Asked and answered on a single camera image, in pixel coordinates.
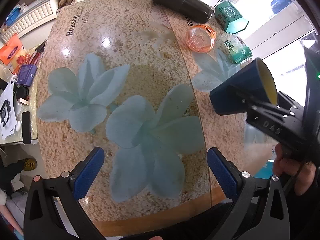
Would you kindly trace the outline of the person's right hand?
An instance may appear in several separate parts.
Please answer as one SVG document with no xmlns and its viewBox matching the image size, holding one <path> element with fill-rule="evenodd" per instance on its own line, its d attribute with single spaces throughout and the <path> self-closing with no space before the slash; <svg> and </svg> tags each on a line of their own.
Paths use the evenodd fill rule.
<svg viewBox="0 0 320 240">
<path fill-rule="evenodd" d="M 277 176 L 283 173 L 290 176 L 297 175 L 295 193 L 298 196 L 306 193 L 315 178 L 316 166 L 312 162 L 303 164 L 283 157 L 283 149 L 280 143 L 276 144 L 275 152 L 276 158 L 273 163 L 273 173 Z"/>
</svg>

